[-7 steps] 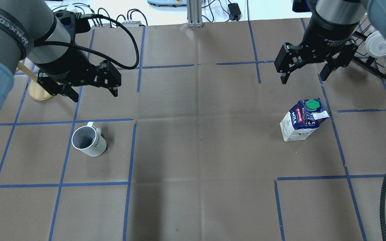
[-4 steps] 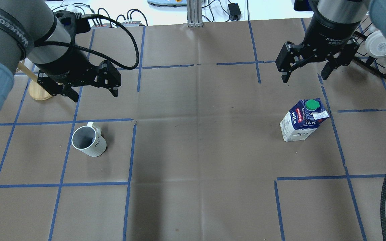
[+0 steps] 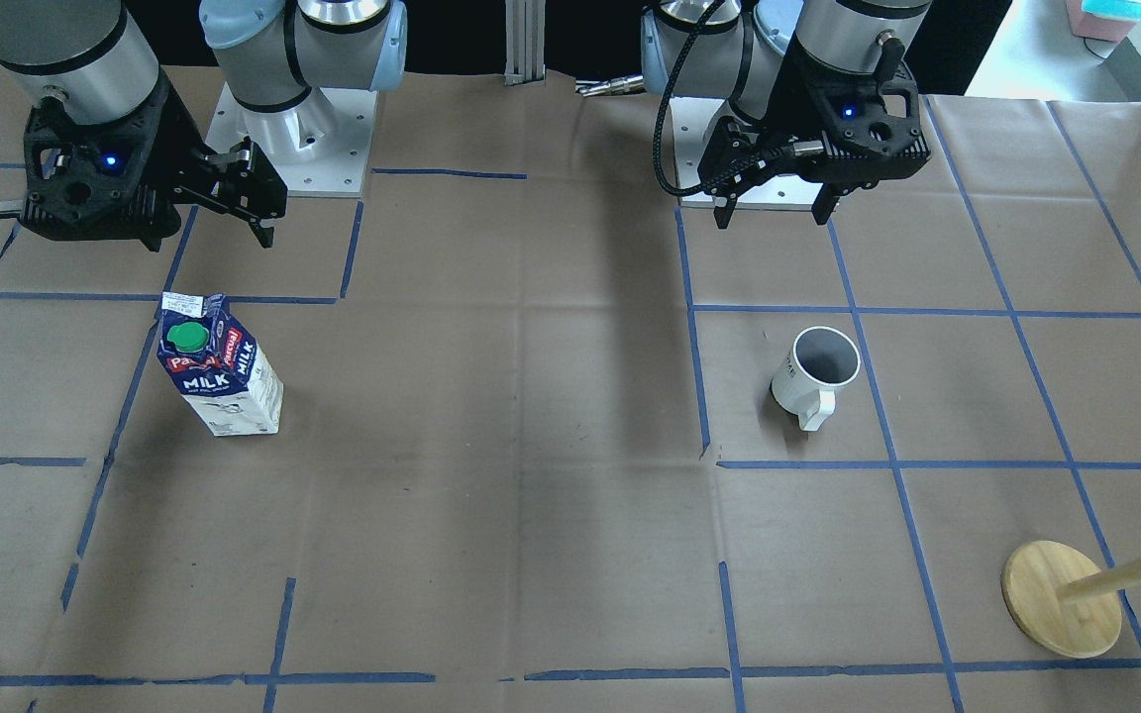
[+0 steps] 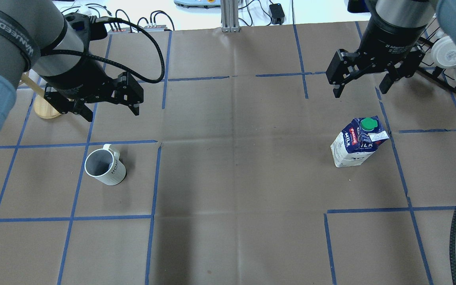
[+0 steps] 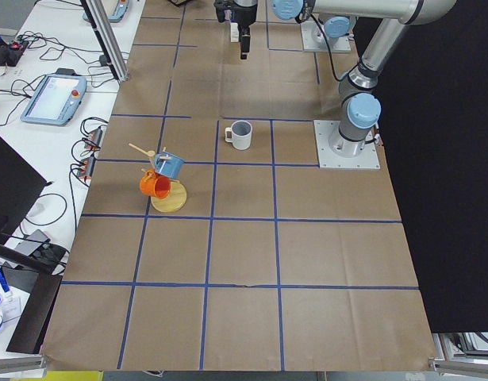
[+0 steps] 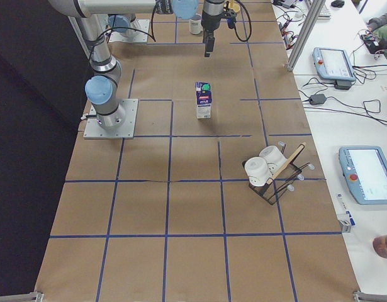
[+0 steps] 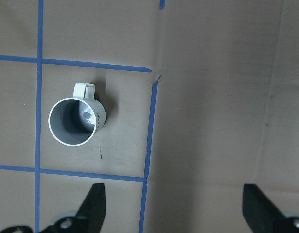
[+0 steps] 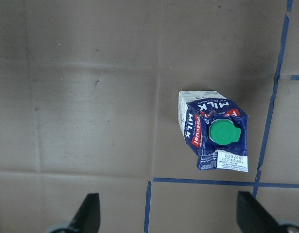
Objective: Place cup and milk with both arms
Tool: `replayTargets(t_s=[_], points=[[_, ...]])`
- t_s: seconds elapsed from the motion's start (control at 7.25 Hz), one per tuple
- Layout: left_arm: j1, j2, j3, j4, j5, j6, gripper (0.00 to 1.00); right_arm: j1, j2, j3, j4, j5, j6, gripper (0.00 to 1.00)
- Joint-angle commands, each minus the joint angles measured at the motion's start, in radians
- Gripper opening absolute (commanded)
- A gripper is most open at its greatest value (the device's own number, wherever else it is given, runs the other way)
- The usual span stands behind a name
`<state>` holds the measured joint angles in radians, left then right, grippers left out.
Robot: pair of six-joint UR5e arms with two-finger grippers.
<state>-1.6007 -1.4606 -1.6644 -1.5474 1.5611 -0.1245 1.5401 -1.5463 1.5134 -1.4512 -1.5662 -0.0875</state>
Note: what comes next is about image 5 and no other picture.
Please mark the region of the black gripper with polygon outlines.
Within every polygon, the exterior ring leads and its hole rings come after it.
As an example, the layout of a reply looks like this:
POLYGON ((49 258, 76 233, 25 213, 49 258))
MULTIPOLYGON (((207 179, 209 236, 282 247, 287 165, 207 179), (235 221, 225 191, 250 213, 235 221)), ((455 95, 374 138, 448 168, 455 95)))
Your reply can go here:
POLYGON ((256 1, 215 0, 213 6, 220 23, 225 21, 225 12, 232 11, 231 22, 237 23, 240 27, 240 58, 246 60, 251 43, 249 26, 256 21, 256 1))

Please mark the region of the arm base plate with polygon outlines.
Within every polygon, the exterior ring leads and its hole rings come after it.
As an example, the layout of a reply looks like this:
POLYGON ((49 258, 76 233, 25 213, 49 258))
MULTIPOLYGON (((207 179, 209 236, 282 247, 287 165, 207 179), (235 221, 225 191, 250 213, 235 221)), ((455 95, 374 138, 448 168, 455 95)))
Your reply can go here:
POLYGON ((327 52, 326 43, 329 43, 332 53, 349 53, 351 51, 348 36, 356 23, 354 16, 320 13, 317 20, 321 29, 312 19, 301 24, 304 51, 327 52))
POLYGON ((339 124, 339 121, 313 121, 319 168, 379 170, 378 153, 372 132, 360 142, 351 142, 340 135, 339 124))

